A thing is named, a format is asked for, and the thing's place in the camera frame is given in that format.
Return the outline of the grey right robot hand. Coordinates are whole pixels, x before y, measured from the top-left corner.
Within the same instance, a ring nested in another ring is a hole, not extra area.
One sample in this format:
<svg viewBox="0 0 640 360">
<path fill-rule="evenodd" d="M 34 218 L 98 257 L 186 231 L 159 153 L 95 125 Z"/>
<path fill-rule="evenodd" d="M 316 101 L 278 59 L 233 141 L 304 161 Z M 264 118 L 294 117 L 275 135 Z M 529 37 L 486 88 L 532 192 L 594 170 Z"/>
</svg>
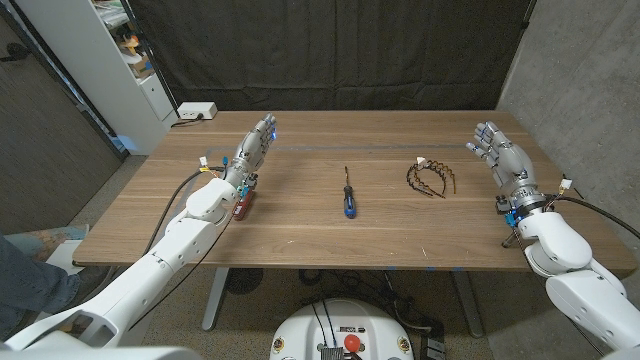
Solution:
<svg viewBox="0 0 640 360">
<path fill-rule="evenodd" d="M 538 190 L 534 166 L 526 152 L 491 121 L 478 123 L 475 143 L 466 147 L 486 163 L 500 190 L 517 211 L 541 208 L 546 198 Z"/>
</svg>

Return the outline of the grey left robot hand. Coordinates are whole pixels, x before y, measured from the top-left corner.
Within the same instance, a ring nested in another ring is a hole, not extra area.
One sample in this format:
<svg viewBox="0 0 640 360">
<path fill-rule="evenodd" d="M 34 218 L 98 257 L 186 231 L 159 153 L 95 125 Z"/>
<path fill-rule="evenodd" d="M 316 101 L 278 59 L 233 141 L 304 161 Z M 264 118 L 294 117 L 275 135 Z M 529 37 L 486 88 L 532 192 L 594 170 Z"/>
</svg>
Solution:
<svg viewBox="0 0 640 360">
<path fill-rule="evenodd" d="M 239 187 L 251 173 L 261 167 L 269 146 L 275 139 L 276 118 L 269 112 L 238 145 L 227 168 L 225 180 L 234 187 Z"/>
</svg>

